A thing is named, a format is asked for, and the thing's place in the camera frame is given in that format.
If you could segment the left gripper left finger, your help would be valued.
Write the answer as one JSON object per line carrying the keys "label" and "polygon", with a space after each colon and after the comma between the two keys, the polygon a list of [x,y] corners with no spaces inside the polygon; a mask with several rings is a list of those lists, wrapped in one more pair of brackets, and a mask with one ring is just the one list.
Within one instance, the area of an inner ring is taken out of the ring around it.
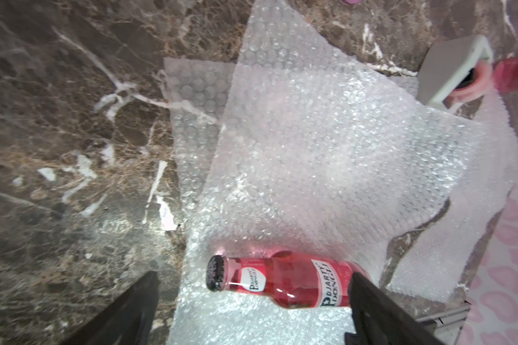
{"label": "left gripper left finger", "polygon": [[63,344],[147,344],[159,301],[158,274],[149,271]]}

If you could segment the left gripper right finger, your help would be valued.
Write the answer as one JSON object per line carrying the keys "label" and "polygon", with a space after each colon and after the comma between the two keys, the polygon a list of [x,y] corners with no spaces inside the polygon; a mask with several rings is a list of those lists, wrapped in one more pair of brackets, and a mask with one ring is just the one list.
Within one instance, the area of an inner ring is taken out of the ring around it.
{"label": "left gripper right finger", "polygon": [[353,273],[348,295],[355,331],[345,333],[346,344],[442,343],[361,273]]}

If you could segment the white tape dispenser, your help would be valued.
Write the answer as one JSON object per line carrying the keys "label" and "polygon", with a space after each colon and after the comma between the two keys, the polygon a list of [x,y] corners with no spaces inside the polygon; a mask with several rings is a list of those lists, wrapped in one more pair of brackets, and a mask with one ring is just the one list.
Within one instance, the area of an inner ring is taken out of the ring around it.
{"label": "white tape dispenser", "polygon": [[481,34],[433,44],[417,75],[417,100],[425,106],[456,112],[490,88],[493,61],[490,43]]}

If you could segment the bubble wrap sheet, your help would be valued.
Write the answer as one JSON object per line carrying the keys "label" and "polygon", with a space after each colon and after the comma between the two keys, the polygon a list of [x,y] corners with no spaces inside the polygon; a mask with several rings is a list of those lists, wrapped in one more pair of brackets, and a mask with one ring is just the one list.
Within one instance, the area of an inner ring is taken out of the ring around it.
{"label": "bubble wrap sheet", "polygon": [[401,259],[387,286],[391,292],[446,302],[488,223],[506,204],[518,176],[518,139],[493,85],[473,120],[485,126],[486,138],[453,188],[445,215]]}
{"label": "bubble wrap sheet", "polygon": [[389,241],[440,211],[484,134],[329,44],[285,1],[257,1],[209,175],[185,211],[168,343],[341,344],[349,308],[210,292],[210,257],[306,252],[379,279]]}
{"label": "bubble wrap sheet", "polygon": [[170,113],[185,211],[197,207],[209,175],[234,69],[234,63],[164,59],[166,98],[181,105]]}

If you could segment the red bottle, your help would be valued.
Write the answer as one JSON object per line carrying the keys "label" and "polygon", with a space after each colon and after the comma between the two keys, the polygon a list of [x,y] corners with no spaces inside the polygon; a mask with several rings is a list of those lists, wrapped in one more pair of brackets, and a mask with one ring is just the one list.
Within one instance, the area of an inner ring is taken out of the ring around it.
{"label": "red bottle", "polygon": [[215,255],[205,281],[213,292],[267,296],[286,309],[345,307],[355,273],[371,278],[355,262],[282,251],[263,258]]}
{"label": "red bottle", "polygon": [[499,93],[518,91],[518,57],[498,62],[493,72],[494,86]]}

